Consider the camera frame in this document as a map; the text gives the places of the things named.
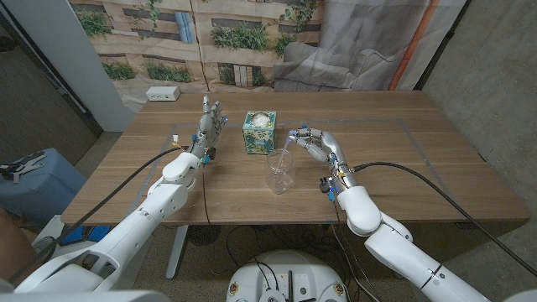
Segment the glass cup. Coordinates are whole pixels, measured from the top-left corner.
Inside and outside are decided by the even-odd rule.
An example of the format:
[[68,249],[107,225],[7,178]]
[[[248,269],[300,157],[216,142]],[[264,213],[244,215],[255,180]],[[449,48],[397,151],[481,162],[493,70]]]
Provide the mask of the glass cup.
[[293,155],[289,151],[274,149],[267,155],[265,180],[275,194],[282,194],[295,185],[295,171]]

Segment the wall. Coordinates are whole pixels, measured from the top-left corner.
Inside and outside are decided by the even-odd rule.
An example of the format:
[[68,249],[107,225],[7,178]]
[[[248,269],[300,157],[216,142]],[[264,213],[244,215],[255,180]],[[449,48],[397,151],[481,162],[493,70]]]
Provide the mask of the wall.
[[[535,20],[536,1],[473,0],[424,91],[537,215]],[[536,232],[533,218],[500,239],[535,268]],[[535,287],[490,243],[447,266],[492,300]]]
[[125,107],[67,1],[3,0],[105,131],[123,131]]

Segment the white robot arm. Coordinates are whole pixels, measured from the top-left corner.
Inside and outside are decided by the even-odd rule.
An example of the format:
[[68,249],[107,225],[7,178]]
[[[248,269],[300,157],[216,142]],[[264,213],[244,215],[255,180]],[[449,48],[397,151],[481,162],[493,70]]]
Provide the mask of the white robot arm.
[[195,142],[167,164],[163,176],[151,186],[145,201],[100,242],[91,247],[51,259],[14,293],[87,292],[115,289],[120,275],[162,220],[178,211],[194,187],[197,170],[214,156],[214,144],[225,115],[216,102],[203,101],[203,116]]
[[314,159],[329,164],[331,177],[321,179],[321,191],[332,201],[337,198],[353,233],[369,237],[366,248],[378,261],[407,278],[432,301],[488,301],[417,248],[409,230],[377,208],[366,189],[357,184],[334,136],[303,128],[289,132],[289,140],[307,149]]

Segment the electrical outlet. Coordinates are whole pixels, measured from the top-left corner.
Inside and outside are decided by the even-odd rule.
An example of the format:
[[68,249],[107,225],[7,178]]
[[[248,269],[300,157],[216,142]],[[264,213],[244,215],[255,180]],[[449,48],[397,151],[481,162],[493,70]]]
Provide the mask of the electrical outlet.
[[150,101],[175,101],[181,93],[177,86],[152,86],[146,94]]

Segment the wooden table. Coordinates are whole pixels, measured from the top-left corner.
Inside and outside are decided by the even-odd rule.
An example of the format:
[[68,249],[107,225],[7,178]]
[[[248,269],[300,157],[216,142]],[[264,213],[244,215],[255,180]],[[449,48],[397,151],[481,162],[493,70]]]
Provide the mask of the wooden table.
[[[349,166],[371,161],[403,164],[443,188],[480,221],[526,221],[529,211],[477,151],[420,91],[329,93],[210,94],[229,117],[216,145],[216,159],[205,167],[206,202],[214,224],[327,223],[336,219],[332,203],[319,191],[326,164],[304,149],[290,147],[297,167],[295,188],[273,194],[263,176],[263,155],[247,155],[242,122],[248,110],[278,112],[278,145],[302,124],[330,131]],[[181,95],[177,102],[148,102],[118,139],[61,216],[72,224],[112,192],[136,168],[171,148],[171,134],[191,143],[201,116],[202,95]],[[179,153],[168,154],[136,176],[86,221],[118,224],[147,195],[162,168]],[[421,180],[389,167],[356,174],[381,211],[401,222],[463,221],[451,205]],[[201,173],[185,207],[164,222],[206,224]],[[341,219],[346,219],[340,210]]]

